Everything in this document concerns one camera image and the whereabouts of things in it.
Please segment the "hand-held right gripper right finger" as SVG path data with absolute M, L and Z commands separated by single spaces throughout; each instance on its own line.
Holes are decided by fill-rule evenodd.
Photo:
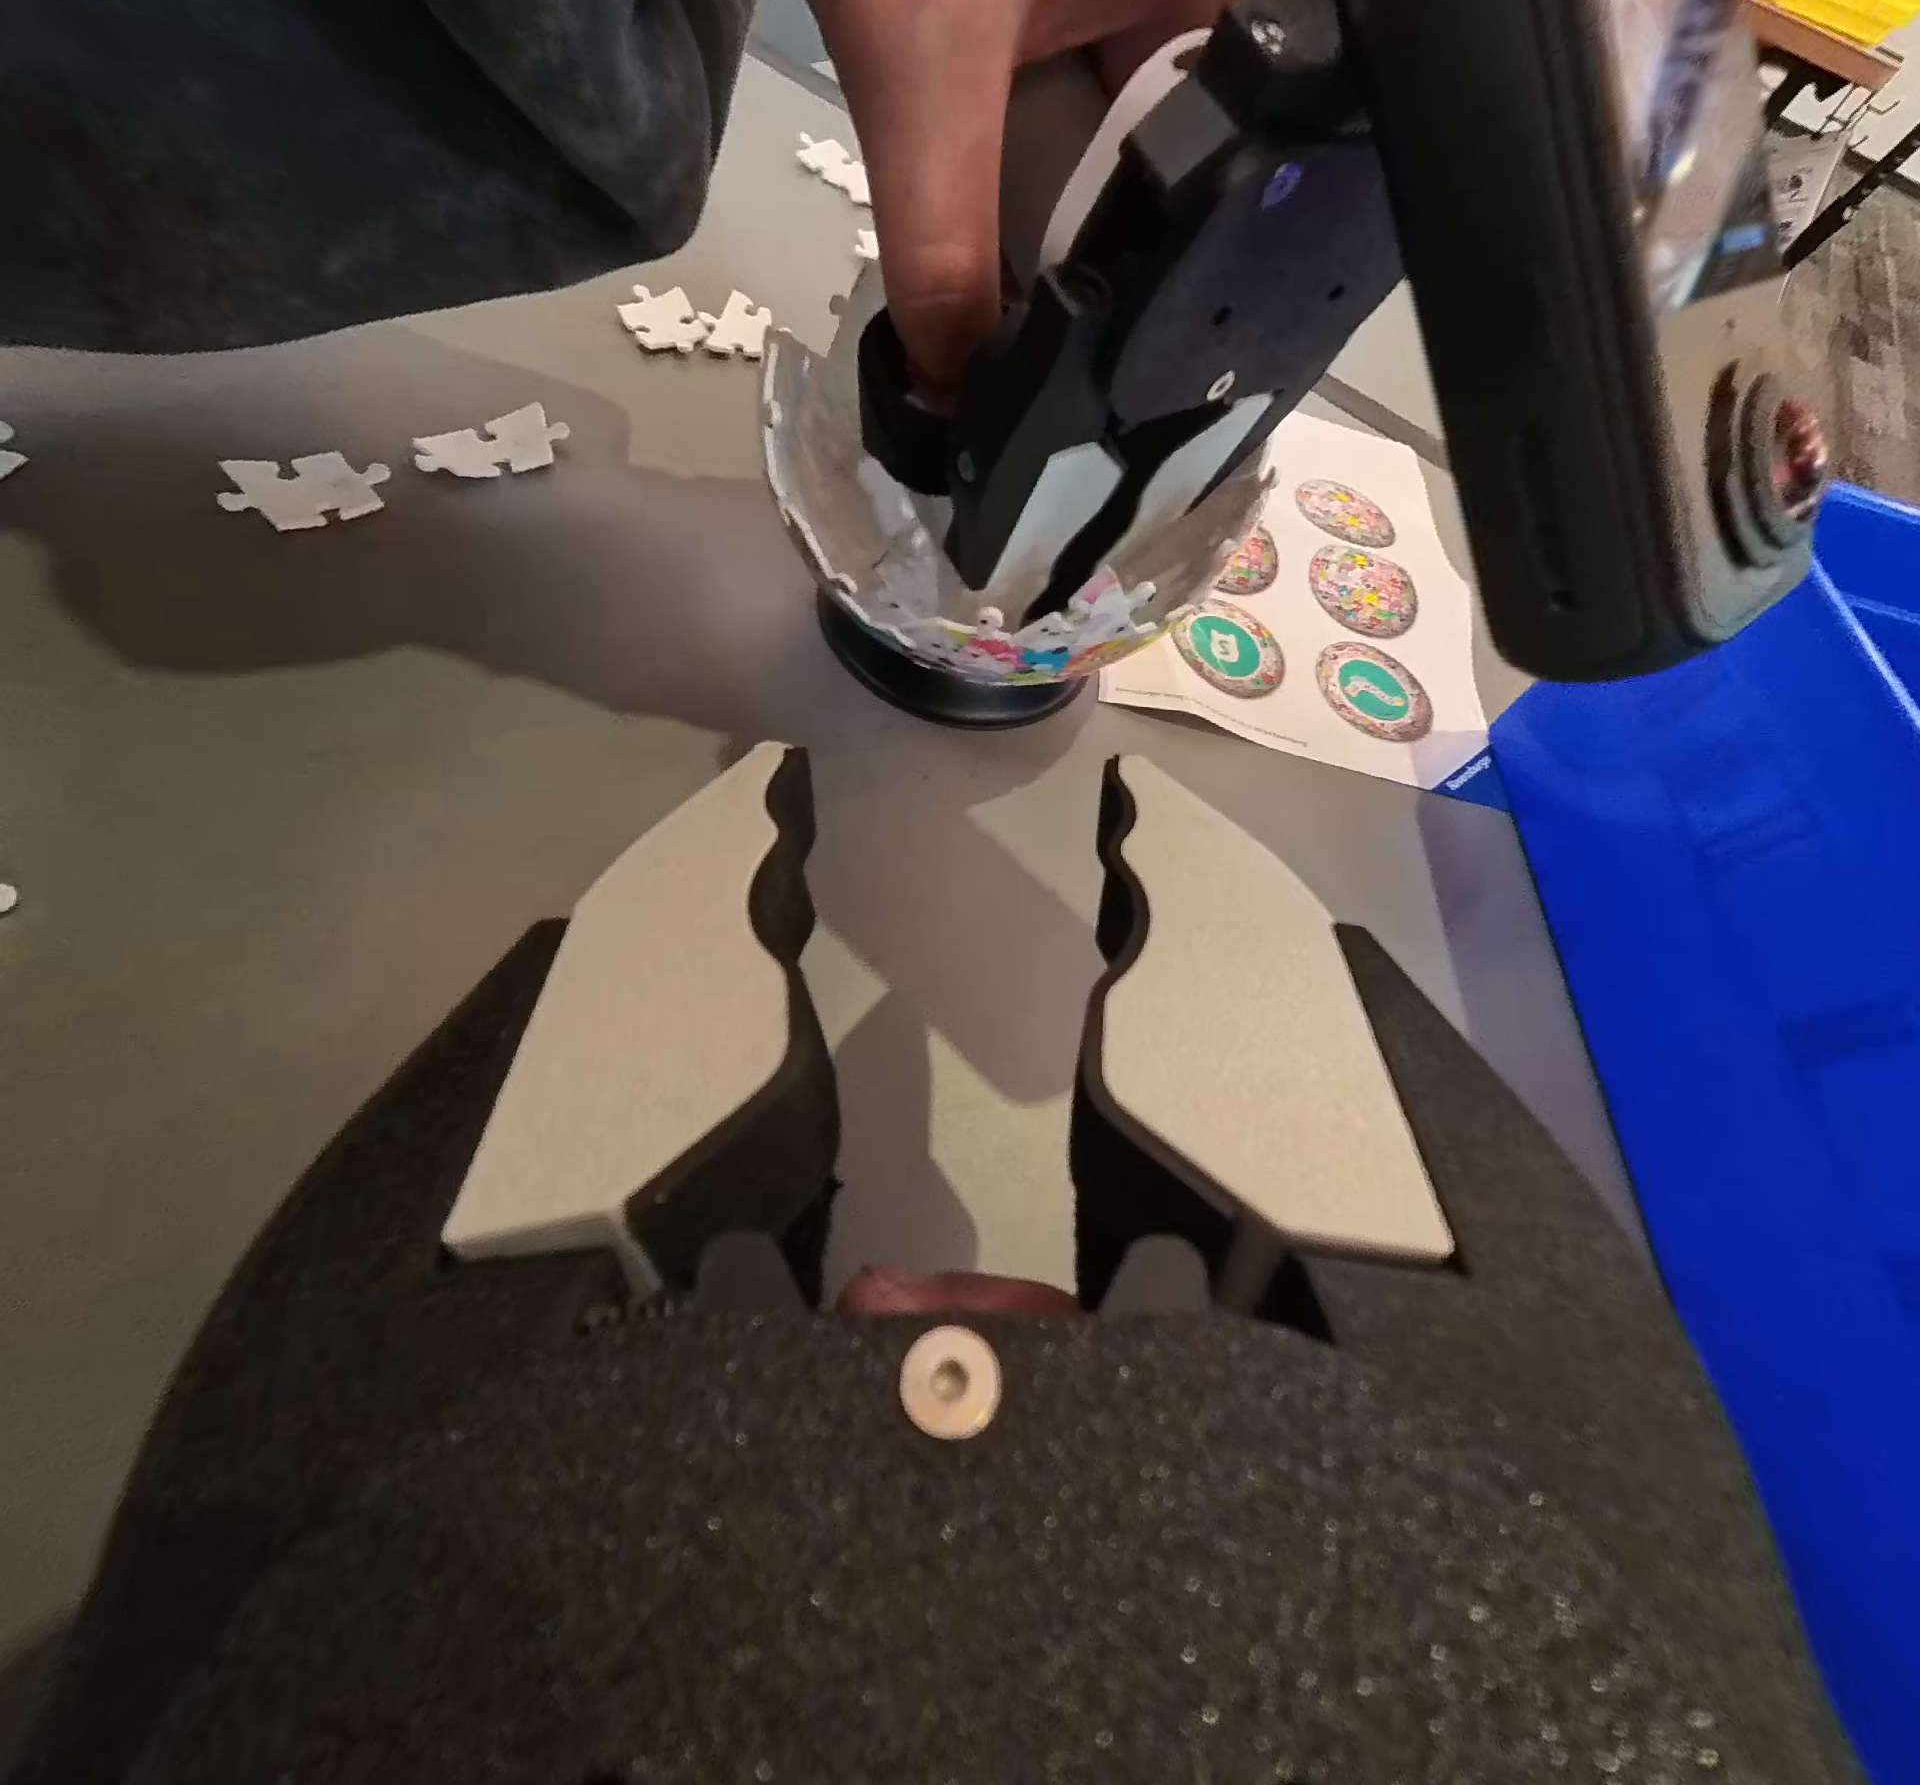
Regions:
M 1332 913 L 1149 760 L 1101 770 L 1099 974 L 1076 1060 L 1076 1288 L 1136 1249 L 1227 1312 L 1317 1318 L 1306 1263 L 1443 1271 L 1456 1232 Z

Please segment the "joined white puzzle strip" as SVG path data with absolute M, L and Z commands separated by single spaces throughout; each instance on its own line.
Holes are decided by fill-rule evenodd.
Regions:
M 518 406 L 480 429 L 425 434 L 412 441 L 416 474 L 481 483 L 548 472 L 570 427 L 544 406 Z M 385 511 L 385 490 L 395 472 L 385 464 L 354 465 L 343 452 L 328 450 L 291 462 L 233 459 L 220 464 L 225 515 L 254 515 L 276 534 L 319 530 L 351 524 Z

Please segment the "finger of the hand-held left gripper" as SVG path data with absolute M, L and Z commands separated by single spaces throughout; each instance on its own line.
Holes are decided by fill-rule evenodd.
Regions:
M 1063 616 L 1133 530 L 1142 479 L 1110 446 L 1055 452 L 998 559 L 1005 620 Z
M 1167 415 L 1123 434 L 1118 477 L 1059 557 L 1059 609 L 1108 587 L 1144 613 L 1171 613 L 1209 587 L 1260 508 L 1273 398 Z

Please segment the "brown desk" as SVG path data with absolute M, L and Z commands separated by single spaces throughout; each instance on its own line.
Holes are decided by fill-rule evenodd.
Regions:
M 1886 90 L 1903 71 L 1897 51 L 1838 36 L 1771 0 L 1745 0 L 1744 17 L 1764 65 L 1808 68 L 1815 79 L 1864 93 Z

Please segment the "person's right hand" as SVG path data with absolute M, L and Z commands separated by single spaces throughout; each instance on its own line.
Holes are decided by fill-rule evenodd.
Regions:
M 1030 1277 L 976 1271 L 919 1274 L 887 1265 L 856 1271 L 839 1290 L 833 1308 L 854 1316 L 922 1316 L 943 1322 L 994 1315 L 1064 1318 L 1083 1312 L 1074 1294 Z

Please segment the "black ball stand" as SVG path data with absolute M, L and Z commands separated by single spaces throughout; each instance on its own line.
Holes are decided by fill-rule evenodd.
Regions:
M 963 680 L 879 637 L 824 592 L 816 595 L 816 621 L 830 657 L 854 683 L 926 725 L 968 732 L 1027 728 L 1070 709 L 1088 691 L 1085 681 L 1049 680 L 1026 688 Z

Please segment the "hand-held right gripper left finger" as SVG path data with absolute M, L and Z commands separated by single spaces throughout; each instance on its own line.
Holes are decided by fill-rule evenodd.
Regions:
M 824 1295 L 837 1078 L 803 978 L 810 757 L 755 747 L 565 924 L 442 1226 L 462 1263 L 608 1252 L 640 1303 L 767 1240 Z

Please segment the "puzzle instruction sheet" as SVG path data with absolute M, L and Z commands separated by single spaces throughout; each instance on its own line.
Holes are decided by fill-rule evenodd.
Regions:
M 1097 680 L 1107 705 L 1504 809 L 1477 688 L 1475 598 L 1404 445 L 1291 415 L 1260 516 L 1167 637 Z

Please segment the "blue plastic bin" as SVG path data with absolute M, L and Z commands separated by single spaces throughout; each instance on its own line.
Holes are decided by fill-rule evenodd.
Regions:
M 1658 1263 L 1875 1781 L 1919 1780 L 1919 513 L 1492 755 Z

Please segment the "white floor paper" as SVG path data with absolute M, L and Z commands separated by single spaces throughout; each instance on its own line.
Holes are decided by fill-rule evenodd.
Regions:
M 1765 155 L 1779 247 L 1787 254 L 1822 206 L 1836 146 L 1787 124 L 1769 130 Z

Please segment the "cluster of loose puzzle pieces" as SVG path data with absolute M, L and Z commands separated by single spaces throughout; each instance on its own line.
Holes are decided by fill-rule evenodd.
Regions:
M 809 178 L 845 197 L 859 215 L 861 222 L 854 231 L 852 257 L 856 261 L 877 261 L 879 245 L 872 225 L 872 191 L 863 163 L 842 142 L 810 135 L 800 137 L 796 160 Z

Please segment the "partly built puzzle ball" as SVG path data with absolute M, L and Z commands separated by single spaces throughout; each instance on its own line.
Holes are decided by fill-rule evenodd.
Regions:
M 1085 681 L 1151 647 L 1196 609 L 1202 589 L 1171 613 L 1144 613 L 1108 587 L 1092 607 L 1046 620 L 1005 620 L 998 568 L 981 587 L 948 555 L 959 495 L 922 495 L 889 474 L 861 436 L 859 336 L 885 311 L 882 267 L 867 261 L 833 300 L 839 332 L 824 355 L 788 334 L 765 347 L 761 438 L 776 511 L 816 585 L 879 637 L 936 668 L 974 683 L 1035 688 Z M 1077 434 L 1072 446 L 1110 446 L 1120 436 Z

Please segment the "person's left forearm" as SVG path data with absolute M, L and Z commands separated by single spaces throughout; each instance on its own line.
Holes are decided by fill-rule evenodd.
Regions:
M 757 0 L 3 0 L 4 346 L 263 347 L 695 232 Z

